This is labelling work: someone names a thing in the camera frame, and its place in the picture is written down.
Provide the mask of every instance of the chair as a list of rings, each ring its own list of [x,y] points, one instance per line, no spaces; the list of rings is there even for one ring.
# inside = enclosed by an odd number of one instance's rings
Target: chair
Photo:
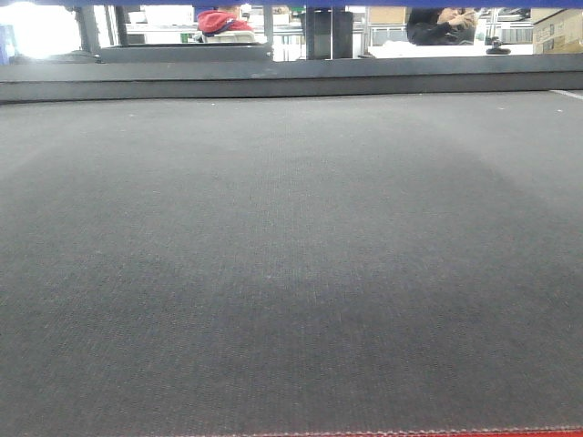
[[[227,30],[215,36],[203,36],[205,43],[254,43],[255,34],[251,30]]]

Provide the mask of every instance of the red hoodie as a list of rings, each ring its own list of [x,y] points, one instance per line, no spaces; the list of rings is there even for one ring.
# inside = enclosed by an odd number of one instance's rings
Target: red hoodie
[[[204,11],[199,15],[199,30],[203,34],[219,34],[227,30],[253,30],[234,14],[224,11]]]

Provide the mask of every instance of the metal frame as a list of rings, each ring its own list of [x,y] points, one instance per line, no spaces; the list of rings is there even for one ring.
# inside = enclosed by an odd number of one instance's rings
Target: metal frame
[[[5,66],[0,68],[0,101],[580,89],[582,59],[532,55]]]

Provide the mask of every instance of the black stand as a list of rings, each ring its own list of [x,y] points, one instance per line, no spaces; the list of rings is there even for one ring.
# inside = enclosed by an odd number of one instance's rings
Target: black stand
[[[487,55],[510,55],[509,48],[502,48],[502,41],[497,37],[492,38],[492,47],[486,50]]]

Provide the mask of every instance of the desk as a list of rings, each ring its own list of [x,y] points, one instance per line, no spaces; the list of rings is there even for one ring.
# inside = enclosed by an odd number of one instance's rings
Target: desk
[[[533,46],[508,45],[502,46],[511,50],[510,55],[532,55]],[[456,57],[485,56],[489,46],[415,46],[403,41],[389,41],[382,46],[368,47],[371,55],[377,58],[393,57]]]

